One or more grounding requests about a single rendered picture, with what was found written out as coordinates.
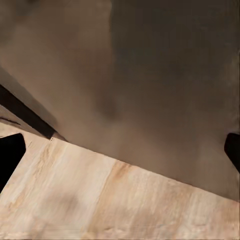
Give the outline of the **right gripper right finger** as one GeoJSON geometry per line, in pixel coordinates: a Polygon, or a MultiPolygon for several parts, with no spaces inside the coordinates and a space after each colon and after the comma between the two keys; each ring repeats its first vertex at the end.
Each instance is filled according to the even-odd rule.
{"type": "Polygon", "coordinates": [[[240,172],[240,135],[235,133],[229,133],[227,135],[224,151],[240,172]]]}

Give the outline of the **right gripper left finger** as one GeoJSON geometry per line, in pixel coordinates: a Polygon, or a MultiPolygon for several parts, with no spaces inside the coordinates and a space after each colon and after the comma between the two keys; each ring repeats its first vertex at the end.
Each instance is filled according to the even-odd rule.
{"type": "Polygon", "coordinates": [[[0,138],[0,193],[26,153],[21,133],[0,138]]]}

